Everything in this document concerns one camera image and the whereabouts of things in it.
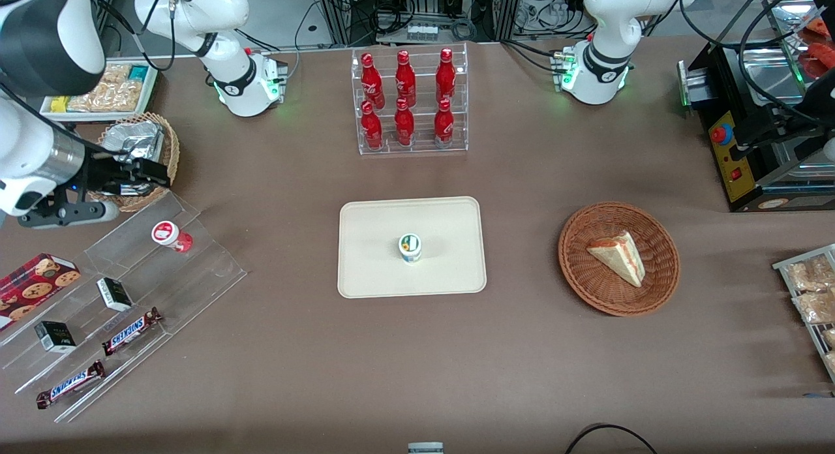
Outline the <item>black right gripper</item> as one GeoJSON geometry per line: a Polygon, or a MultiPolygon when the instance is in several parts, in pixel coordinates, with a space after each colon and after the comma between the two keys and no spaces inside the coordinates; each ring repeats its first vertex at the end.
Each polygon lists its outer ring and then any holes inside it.
{"type": "Polygon", "coordinates": [[[88,192],[148,196],[152,190],[167,189],[168,180],[167,167],[150,159],[136,158],[125,164],[108,154],[85,154],[81,168],[65,183],[65,190],[79,194],[82,200],[88,192]]]}

